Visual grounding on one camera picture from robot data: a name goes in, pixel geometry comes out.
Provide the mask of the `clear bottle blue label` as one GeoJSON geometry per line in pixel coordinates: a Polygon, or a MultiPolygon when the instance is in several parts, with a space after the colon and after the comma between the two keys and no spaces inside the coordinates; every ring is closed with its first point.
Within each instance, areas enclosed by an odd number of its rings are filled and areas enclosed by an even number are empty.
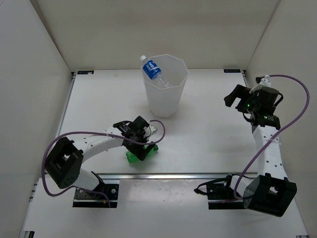
{"type": "Polygon", "coordinates": [[[165,89],[172,87],[171,83],[166,79],[159,66],[151,59],[148,59],[145,55],[140,56],[142,63],[141,70],[149,78],[150,82],[159,89],[165,89]]]}

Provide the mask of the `white octagonal plastic bin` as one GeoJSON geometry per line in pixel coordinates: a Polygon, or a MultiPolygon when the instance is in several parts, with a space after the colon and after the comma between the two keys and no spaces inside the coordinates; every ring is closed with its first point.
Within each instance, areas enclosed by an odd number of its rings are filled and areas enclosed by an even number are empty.
{"type": "Polygon", "coordinates": [[[162,70],[172,87],[159,89],[154,86],[146,74],[143,74],[143,82],[146,90],[150,110],[157,117],[167,118],[174,114],[179,105],[183,89],[189,75],[185,62],[171,55],[149,57],[162,70]]]}

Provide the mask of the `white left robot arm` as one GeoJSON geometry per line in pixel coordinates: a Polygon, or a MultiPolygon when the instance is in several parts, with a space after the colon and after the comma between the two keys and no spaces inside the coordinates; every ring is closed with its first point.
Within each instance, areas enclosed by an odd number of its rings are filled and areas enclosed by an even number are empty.
{"type": "Polygon", "coordinates": [[[105,183],[95,173],[82,168],[82,164],[94,156],[113,148],[125,147],[128,152],[143,161],[157,142],[150,137],[157,133],[153,120],[138,116],[134,121],[114,123],[101,131],[72,131],[60,135],[47,147],[42,161],[42,183],[46,193],[50,192],[46,175],[49,175],[62,195],[71,188],[87,192],[92,198],[105,195],[105,183]]]}

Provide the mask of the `dark table sticker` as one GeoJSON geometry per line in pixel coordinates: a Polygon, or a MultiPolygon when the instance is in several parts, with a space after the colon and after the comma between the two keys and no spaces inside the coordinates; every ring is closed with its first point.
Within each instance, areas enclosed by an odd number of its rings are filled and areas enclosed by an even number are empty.
{"type": "Polygon", "coordinates": [[[241,73],[240,69],[224,69],[224,73],[241,73]]]}
{"type": "Polygon", "coordinates": [[[94,74],[93,70],[79,70],[77,71],[77,75],[90,75],[94,74]]]}

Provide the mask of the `dark right table sticker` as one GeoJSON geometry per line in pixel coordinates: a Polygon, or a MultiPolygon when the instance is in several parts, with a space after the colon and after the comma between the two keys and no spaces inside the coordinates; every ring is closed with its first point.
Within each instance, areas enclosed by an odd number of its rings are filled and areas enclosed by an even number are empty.
{"type": "Polygon", "coordinates": [[[240,69],[224,69],[224,73],[241,73],[240,69]]]}

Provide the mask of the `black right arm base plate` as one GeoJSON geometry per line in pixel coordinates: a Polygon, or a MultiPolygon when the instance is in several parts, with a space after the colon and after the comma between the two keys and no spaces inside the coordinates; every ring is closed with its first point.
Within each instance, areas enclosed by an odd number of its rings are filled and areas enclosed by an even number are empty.
{"type": "Polygon", "coordinates": [[[236,175],[229,173],[224,178],[201,183],[194,192],[207,197],[209,210],[243,210],[243,202],[234,197],[230,188],[231,179],[236,175]]]}

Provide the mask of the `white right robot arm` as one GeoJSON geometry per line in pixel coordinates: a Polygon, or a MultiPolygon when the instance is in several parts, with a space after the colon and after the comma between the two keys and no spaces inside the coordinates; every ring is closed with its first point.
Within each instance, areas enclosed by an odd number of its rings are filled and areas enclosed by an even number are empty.
{"type": "Polygon", "coordinates": [[[257,177],[232,175],[222,187],[228,198],[240,197],[245,209],[282,217],[297,192],[297,186],[290,182],[283,167],[277,133],[281,131],[280,121],[274,111],[283,100],[276,89],[261,86],[256,90],[237,85],[224,98],[231,107],[236,99],[236,110],[250,114],[245,118],[252,126],[252,135],[257,147],[257,177]]]}

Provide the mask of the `green plastic soda bottle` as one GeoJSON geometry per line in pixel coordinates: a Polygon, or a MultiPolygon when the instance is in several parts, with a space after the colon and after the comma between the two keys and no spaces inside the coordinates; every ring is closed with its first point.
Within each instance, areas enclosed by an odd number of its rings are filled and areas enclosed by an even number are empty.
{"type": "MultiPolygon", "coordinates": [[[[159,147],[157,145],[155,145],[151,151],[147,154],[147,156],[145,157],[145,159],[149,159],[150,157],[152,157],[157,151],[159,150],[159,147]]],[[[126,152],[126,158],[128,163],[132,164],[132,163],[136,163],[138,161],[140,161],[134,154],[132,154],[130,151],[126,152]]]]}

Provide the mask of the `dark left table sticker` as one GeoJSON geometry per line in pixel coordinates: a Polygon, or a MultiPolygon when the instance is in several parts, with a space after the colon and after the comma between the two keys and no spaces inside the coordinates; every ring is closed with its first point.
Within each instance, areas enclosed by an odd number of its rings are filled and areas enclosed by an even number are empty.
{"type": "Polygon", "coordinates": [[[93,70],[79,70],[77,71],[77,75],[90,75],[94,74],[93,70]]]}

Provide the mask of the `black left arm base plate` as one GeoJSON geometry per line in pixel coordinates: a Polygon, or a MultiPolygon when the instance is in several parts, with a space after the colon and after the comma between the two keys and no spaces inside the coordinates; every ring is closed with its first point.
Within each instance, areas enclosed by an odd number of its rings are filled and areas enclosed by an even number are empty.
{"type": "Polygon", "coordinates": [[[109,202],[101,194],[86,193],[77,189],[74,193],[73,207],[75,208],[117,208],[119,195],[119,180],[104,179],[103,193],[107,195],[109,202]]]}

